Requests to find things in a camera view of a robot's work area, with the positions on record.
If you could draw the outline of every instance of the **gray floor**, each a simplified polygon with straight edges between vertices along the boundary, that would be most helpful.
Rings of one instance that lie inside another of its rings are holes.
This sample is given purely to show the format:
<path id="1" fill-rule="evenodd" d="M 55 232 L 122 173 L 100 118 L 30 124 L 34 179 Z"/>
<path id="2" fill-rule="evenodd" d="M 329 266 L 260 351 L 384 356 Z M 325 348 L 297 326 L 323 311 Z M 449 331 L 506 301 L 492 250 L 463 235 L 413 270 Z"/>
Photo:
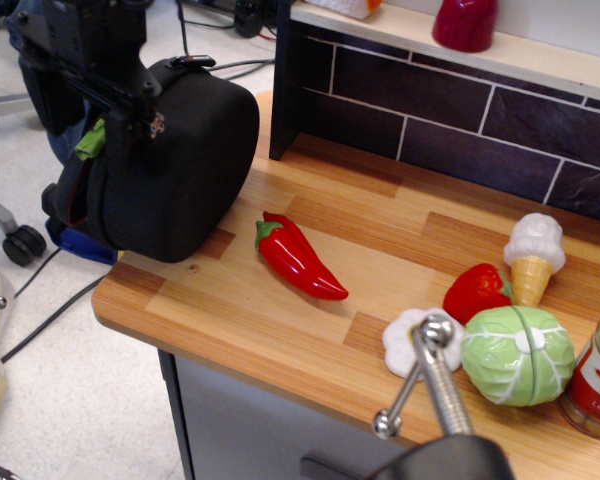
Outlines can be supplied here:
<path id="1" fill-rule="evenodd" d="M 208 23 L 230 19 L 185 6 Z M 275 43 L 233 30 L 187 27 L 191 54 L 218 64 L 272 58 Z M 148 12 L 146 65 L 183 54 L 176 7 L 156 0 Z M 218 76 L 236 73 L 223 71 Z M 273 88 L 273 66 L 235 80 L 254 94 Z M 0 96 L 24 92 L 17 53 L 0 25 Z M 40 194 L 60 174 L 33 111 L 0 118 L 0 202 L 19 224 L 44 231 Z M 2 252 L 0 271 L 20 288 L 55 250 L 22 268 Z M 5 353 L 109 267 L 61 252 L 14 302 L 2 338 Z M 6 365 L 0 406 L 0 464 L 24 480 L 184 478 L 155 349 L 102 327 L 83 297 Z"/>

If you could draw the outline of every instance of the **black camera bag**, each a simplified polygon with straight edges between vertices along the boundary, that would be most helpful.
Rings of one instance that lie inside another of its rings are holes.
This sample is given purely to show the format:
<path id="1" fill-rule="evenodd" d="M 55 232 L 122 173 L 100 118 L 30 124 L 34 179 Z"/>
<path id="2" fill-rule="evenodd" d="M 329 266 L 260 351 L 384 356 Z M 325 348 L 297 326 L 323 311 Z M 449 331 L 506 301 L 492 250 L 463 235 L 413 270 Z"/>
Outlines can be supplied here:
<path id="1" fill-rule="evenodd" d="M 246 89 L 202 68 L 150 69 L 162 85 L 165 131 L 137 142 L 129 167 L 111 174 L 106 146 L 81 161 L 75 154 L 43 195 L 48 230 L 77 229 L 114 250 L 163 262 L 190 256 L 236 199 L 259 132 L 257 103 Z"/>

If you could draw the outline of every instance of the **dark brick backsplash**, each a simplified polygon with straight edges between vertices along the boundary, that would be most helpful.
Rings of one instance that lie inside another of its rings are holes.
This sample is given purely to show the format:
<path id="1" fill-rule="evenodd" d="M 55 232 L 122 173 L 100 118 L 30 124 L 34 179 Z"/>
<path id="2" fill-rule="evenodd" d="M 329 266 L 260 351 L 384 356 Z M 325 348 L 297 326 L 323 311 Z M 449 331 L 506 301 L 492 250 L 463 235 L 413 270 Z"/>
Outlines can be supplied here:
<path id="1" fill-rule="evenodd" d="M 600 220 L 599 100 L 292 27 L 303 131 Z"/>
<path id="2" fill-rule="evenodd" d="M 500 85 L 506 85 L 511 88 L 517 88 L 519 90 L 526 90 L 528 92 L 537 93 L 539 95 L 545 95 L 547 97 L 553 97 L 560 100 L 565 100 L 575 104 L 581 104 L 584 101 L 584 97 L 576 95 L 574 93 L 563 92 L 562 90 L 556 90 L 555 88 L 545 87 L 544 85 L 538 85 L 537 83 L 526 82 L 524 80 L 518 80 L 516 78 L 506 77 L 497 73 L 488 72 L 486 70 L 479 70 L 477 68 L 468 67 L 466 65 L 460 65 L 459 63 L 449 62 L 447 60 L 440 60 L 439 58 L 429 57 L 427 55 L 421 55 L 418 53 L 413 54 L 413 63 L 420 65 L 427 65 L 430 67 L 440 68 L 448 72 L 460 73 L 462 75 L 468 75 L 476 79 L 486 80 Z"/>
<path id="3" fill-rule="evenodd" d="M 404 126 L 401 115 L 319 93 L 305 92 L 311 119 L 304 131 L 384 157 L 396 158 Z"/>
<path id="4" fill-rule="evenodd" d="M 333 94 L 477 132 L 491 86 L 369 55 L 336 51 Z"/>
<path id="5" fill-rule="evenodd" d="M 407 121 L 399 160 L 542 202 L 559 160 L 478 135 Z M 507 172 L 507 175 L 494 175 Z"/>
<path id="6" fill-rule="evenodd" d="M 548 203 L 600 220 L 600 171 L 565 162 Z"/>
<path id="7" fill-rule="evenodd" d="M 484 134 L 600 167 L 600 114 L 496 88 Z"/>

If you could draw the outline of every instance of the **green cabbage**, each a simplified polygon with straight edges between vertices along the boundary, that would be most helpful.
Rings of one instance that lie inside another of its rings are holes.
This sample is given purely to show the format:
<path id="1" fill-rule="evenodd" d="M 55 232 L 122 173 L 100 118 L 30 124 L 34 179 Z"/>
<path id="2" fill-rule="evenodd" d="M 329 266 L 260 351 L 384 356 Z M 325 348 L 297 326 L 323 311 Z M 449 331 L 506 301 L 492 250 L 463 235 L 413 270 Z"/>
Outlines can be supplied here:
<path id="1" fill-rule="evenodd" d="M 573 374 L 567 331 L 550 313 L 501 307 L 478 313 L 466 326 L 462 366 L 490 401 L 529 406 L 554 400 Z"/>

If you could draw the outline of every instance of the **red chili pepper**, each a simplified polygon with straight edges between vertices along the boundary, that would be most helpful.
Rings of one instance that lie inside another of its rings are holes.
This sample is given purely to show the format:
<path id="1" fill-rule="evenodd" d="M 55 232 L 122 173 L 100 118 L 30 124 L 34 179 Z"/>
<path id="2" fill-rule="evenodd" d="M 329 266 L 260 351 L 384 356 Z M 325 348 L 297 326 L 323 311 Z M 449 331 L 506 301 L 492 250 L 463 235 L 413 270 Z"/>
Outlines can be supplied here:
<path id="1" fill-rule="evenodd" d="M 281 277 L 294 287 L 322 300 L 349 296 L 325 267 L 296 224 L 283 215 L 266 213 L 256 222 L 256 250 Z"/>
<path id="2" fill-rule="evenodd" d="M 460 275 L 444 297 L 442 307 L 466 325 L 483 310 L 511 306 L 511 282 L 493 265 L 481 263 Z"/>

